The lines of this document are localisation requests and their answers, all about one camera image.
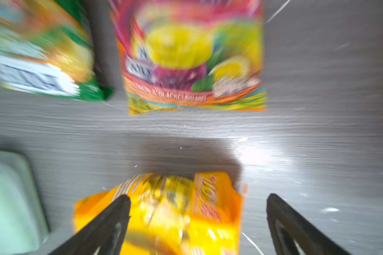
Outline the green yellow snack packet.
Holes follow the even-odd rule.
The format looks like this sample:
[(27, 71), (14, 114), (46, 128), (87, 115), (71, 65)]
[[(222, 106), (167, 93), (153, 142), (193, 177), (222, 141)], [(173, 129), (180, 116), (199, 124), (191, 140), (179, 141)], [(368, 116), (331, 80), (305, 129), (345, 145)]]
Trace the green yellow snack packet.
[(0, 1), (0, 87), (84, 102), (113, 90), (94, 71), (83, 1)]

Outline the orange yellow snack bag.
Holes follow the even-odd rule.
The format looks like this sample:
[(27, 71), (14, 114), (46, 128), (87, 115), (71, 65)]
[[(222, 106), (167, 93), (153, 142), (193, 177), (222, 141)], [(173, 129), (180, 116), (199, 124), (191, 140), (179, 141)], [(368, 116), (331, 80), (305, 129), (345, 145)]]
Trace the orange yellow snack bag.
[(224, 172), (141, 174), (75, 205), (81, 230), (121, 195), (131, 200), (123, 255), (236, 255), (244, 196)]

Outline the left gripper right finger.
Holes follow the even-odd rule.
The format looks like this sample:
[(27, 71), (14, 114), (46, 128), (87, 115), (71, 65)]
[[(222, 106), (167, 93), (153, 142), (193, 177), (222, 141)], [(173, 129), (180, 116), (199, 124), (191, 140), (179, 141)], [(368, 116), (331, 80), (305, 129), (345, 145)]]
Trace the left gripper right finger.
[(267, 220), (278, 255), (349, 255), (275, 193), (267, 198)]

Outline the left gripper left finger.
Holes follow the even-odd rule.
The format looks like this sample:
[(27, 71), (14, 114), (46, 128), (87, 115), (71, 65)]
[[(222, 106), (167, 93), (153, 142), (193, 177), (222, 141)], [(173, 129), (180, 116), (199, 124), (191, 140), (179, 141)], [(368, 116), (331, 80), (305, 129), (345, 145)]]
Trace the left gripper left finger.
[(123, 194), (50, 255), (119, 255), (130, 220), (130, 198)]

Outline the pink fruit candy bag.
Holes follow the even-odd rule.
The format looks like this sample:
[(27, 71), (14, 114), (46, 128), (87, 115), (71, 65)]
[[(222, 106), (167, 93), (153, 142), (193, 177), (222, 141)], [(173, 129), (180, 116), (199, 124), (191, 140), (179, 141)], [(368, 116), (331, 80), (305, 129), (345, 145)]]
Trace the pink fruit candy bag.
[(262, 1), (111, 1), (130, 115), (262, 111)]

